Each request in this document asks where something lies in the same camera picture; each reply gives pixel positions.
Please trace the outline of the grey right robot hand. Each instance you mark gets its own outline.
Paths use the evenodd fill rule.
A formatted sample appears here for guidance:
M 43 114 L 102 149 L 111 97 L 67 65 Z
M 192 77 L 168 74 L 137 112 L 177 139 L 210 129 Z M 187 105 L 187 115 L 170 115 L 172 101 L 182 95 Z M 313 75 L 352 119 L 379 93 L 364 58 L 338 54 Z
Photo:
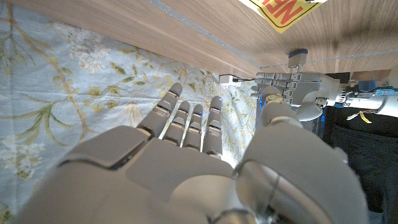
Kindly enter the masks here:
M 206 133 L 174 84 L 136 128 L 80 143 L 42 179 L 13 223 L 367 223 L 346 154 L 307 131 L 277 88 L 236 167 L 221 158 L 221 99 Z

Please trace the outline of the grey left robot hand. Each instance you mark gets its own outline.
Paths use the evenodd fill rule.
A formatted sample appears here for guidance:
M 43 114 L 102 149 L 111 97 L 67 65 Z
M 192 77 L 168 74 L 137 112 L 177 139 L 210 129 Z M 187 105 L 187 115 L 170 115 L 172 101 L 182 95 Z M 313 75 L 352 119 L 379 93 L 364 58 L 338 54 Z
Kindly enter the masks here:
M 265 88 L 278 89 L 282 99 L 288 105 L 296 108 L 299 121 L 317 119 L 326 106 L 342 104 L 345 97 L 345 87 L 339 79 L 331 78 L 319 72 L 303 72 L 308 50 L 299 49 L 289 54 L 289 73 L 256 74 L 256 86 L 252 86 L 251 96 L 259 100 L 259 106 L 265 105 Z

